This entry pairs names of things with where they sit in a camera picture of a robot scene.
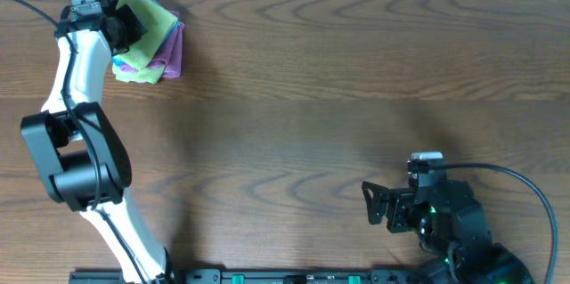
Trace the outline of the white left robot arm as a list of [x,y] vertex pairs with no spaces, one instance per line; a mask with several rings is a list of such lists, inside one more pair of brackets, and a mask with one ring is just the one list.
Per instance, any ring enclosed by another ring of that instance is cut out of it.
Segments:
[[48,196],[86,219],[121,267],[121,283],[174,283],[167,249],[143,220],[129,187],[126,148],[102,110],[104,73],[146,29],[127,5],[74,5],[57,24],[59,63],[41,111],[20,131]]

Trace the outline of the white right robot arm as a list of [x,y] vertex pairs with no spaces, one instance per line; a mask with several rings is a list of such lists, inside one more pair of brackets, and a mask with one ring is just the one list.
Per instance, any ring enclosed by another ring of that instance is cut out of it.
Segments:
[[532,283],[525,265],[493,242],[485,211],[465,182],[443,179],[410,188],[362,183],[369,223],[387,220],[392,233],[413,231],[422,249],[438,257],[434,283]]

